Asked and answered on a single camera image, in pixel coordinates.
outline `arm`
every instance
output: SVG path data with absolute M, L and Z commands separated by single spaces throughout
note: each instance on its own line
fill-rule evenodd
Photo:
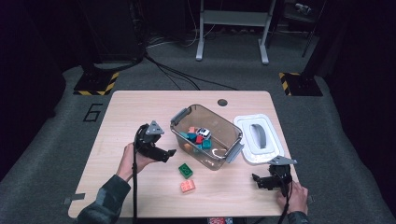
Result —
M 308 206 L 306 200 L 308 198 L 308 189 L 301 186 L 300 183 L 292 181 L 289 185 L 289 210 L 288 220 L 289 224 L 309 224 Z M 276 201 L 281 208 L 285 207 L 286 198 L 283 197 L 282 192 L 276 194 Z
M 128 181 L 132 178 L 134 145 L 125 147 L 117 173 L 113 175 L 98 191 L 95 202 L 85 207 L 79 214 L 76 223 L 115 223 L 121 212 L 122 204 L 131 190 Z M 150 158 L 136 154 L 137 173 L 148 164 L 155 162 Z

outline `table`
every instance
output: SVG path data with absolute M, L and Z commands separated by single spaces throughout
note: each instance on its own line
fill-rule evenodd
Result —
M 198 49 L 195 59 L 201 61 L 204 54 L 204 24 L 222 24 L 222 25 L 243 25 L 243 26 L 262 26 L 264 31 L 262 39 L 259 39 L 260 54 L 262 63 L 268 64 L 269 59 L 265 48 L 265 39 L 268 35 L 271 19 L 273 17 L 276 0 L 271 0 L 271 6 L 268 12 L 244 12 L 244 11 L 222 11 L 222 10 L 205 10 L 204 0 L 201 0 L 200 12 L 200 34 Z
M 218 105 L 227 100 L 226 106 Z M 140 125 L 156 120 L 165 134 L 156 146 L 177 149 L 167 163 L 155 162 L 138 175 L 137 215 L 141 217 L 264 217 L 279 216 L 276 190 L 258 189 L 251 174 L 268 176 L 268 165 L 249 165 L 243 155 L 211 171 L 178 147 L 170 131 L 170 120 L 182 108 L 200 104 L 229 121 L 238 115 L 267 115 L 272 121 L 285 157 L 290 153 L 282 133 L 271 96 L 266 91 L 116 91 L 112 95 L 102 125 L 92 147 L 76 194 L 84 200 L 71 203 L 69 216 L 78 213 L 95 200 L 97 190 L 113 176 L 127 143 L 133 142 Z M 185 180 L 178 167 L 187 163 L 196 189 L 183 194 Z M 298 180 L 294 166 L 291 175 Z M 133 194 L 128 194 L 121 217 L 133 215 Z

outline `plastic container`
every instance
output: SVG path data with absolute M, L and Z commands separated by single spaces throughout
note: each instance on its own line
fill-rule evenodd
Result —
M 201 149 L 183 137 L 182 133 L 187 133 L 190 127 L 208 129 L 212 147 Z M 240 144 L 242 131 L 202 105 L 190 105 L 182 109 L 172 118 L 170 128 L 180 148 L 213 171 L 218 170 L 224 162 L 233 161 L 244 147 Z

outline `yellow and black tape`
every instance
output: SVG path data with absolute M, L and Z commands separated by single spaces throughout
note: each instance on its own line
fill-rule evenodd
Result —
M 290 84 L 286 80 L 286 76 L 299 76 L 299 73 L 279 73 L 280 82 L 286 95 L 291 95 Z
M 74 91 L 74 94 L 75 95 L 109 95 L 111 93 L 111 90 L 114 88 L 117 77 L 119 77 L 119 73 L 116 73 L 111 77 L 107 87 L 102 91 Z

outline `human hand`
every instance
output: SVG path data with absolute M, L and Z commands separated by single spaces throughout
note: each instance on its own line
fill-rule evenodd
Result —
M 143 170 L 150 163 L 155 162 L 155 160 L 145 157 L 140 153 L 136 153 L 136 163 L 137 163 L 137 173 Z M 117 170 L 116 175 L 121 177 L 123 180 L 128 182 L 133 176 L 133 167 L 134 165 L 134 144 L 130 143 L 128 146 L 124 148 L 124 152 L 122 155 L 122 159 L 120 161 L 119 169 Z
M 289 183 L 289 195 L 290 192 L 291 196 L 289 199 L 288 213 L 299 211 L 308 215 L 308 206 L 306 205 L 306 200 L 308 199 L 308 189 L 301 186 L 300 183 L 291 181 L 291 183 Z M 280 207 L 285 207 L 286 197 L 282 195 L 281 191 L 276 193 L 276 201 Z

